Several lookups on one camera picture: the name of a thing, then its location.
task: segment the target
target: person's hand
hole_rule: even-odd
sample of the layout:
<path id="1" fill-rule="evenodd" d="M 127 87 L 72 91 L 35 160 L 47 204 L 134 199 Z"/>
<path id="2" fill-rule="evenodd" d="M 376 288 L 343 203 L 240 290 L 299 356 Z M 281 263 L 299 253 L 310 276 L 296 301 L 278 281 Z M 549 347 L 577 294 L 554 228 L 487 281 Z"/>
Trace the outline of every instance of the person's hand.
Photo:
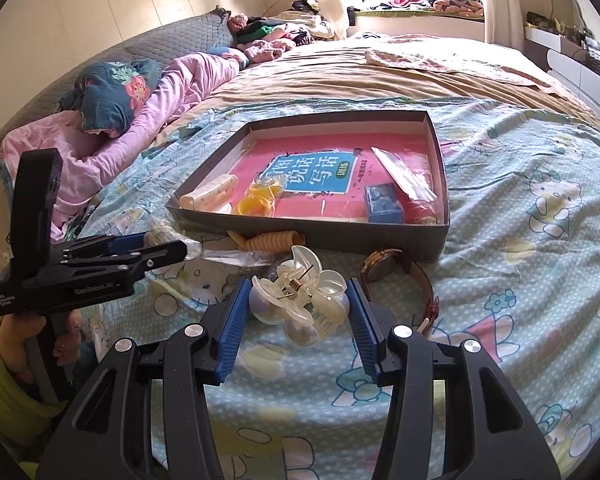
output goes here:
<path id="1" fill-rule="evenodd" d="M 53 355 L 58 358 L 58 366 L 74 363 L 80 357 L 82 342 L 82 316 L 73 310 L 66 319 L 67 333 L 56 340 Z M 29 367 L 24 341 L 37 336 L 46 325 L 46 319 L 36 314 L 9 314 L 0 324 L 0 357 L 7 369 L 19 380 L 33 384 L 35 378 Z"/>

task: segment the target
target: watch face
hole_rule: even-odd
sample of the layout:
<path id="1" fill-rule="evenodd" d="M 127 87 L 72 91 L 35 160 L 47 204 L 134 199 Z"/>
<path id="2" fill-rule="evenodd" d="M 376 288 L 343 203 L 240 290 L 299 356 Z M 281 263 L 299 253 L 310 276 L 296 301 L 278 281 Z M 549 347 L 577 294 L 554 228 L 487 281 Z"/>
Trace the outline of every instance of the watch face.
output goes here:
<path id="1" fill-rule="evenodd" d="M 386 256 L 384 259 L 378 261 L 378 263 L 371 265 L 366 274 L 366 279 L 369 283 L 378 282 L 382 280 L 392 272 L 394 272 L 395 266 L 398 262 L 395 261 L 393 256 Z"/>

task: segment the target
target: wrist watch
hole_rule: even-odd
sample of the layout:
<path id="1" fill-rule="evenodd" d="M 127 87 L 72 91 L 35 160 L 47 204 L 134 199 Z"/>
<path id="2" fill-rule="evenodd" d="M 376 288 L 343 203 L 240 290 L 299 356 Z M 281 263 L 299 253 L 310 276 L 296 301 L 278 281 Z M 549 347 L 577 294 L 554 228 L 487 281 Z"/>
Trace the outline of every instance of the wrist watch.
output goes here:
<path id="1" fill-rule="evenodd" d="M 370 254 L 360 269 L 360 285 L 362 286 L 362 290 L 366 298 L 372 302 L 371 293 L 369 293 L 369 283 L 378 282 L 387 277 L 397 265 L 400 265 L 405 273 L 412 276 L 424 292 L 426 298 L 424 316 L 418 332 L 425 336 L 429 335 L 429 331 L 440 312 L 440 298 L 434 296 L 431 282 L 422 267 L 413 261 L 407 253 L 400 249 L 385 249 Z"/>

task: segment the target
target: tan blanket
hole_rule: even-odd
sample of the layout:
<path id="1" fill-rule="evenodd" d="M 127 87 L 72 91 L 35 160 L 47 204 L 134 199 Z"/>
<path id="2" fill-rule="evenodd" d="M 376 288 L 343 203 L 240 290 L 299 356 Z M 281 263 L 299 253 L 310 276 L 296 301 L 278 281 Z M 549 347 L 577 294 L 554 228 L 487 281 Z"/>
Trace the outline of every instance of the tan blanket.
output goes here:
<path id="1" fill-rule="evenodd" d="M 464 73 L 367 64 L 365 51 L 375 46 L 378 46 L 376 39 L 316 42 L 295 48 L 278 60 L 250 66 L 165 128 L 157 142 L 209 108 L 219 110 L 300 98 L 475 97 L 567 114 L 600 128 L 595 113 L 574 96 L 568 100 L 537 86 L 514 85 Z"/>
<path id="2" fill-rule="evenodd" d="M 368 48 L 365 58 L 369 64 L 389 68 L 463 73 L 490 81 L 534 86 L 586 108 L 562 83 L 513 48 L 461 38 L 407 34 Z"/>

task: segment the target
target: quilted pillow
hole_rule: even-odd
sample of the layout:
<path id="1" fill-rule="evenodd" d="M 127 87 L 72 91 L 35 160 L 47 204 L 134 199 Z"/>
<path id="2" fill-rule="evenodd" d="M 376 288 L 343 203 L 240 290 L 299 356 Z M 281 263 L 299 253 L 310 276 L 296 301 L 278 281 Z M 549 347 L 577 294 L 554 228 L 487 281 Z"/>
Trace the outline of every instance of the quilted pillow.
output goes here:
<path id="1" fill-rule="evenodd" d="M 124 134 L 158 86 L 162 69 L 153 59 L 131 63 L 99 61 L 82 70 L 75 87 L 60 99 L 59 110 L 76 110 L 88 134 Z"/>

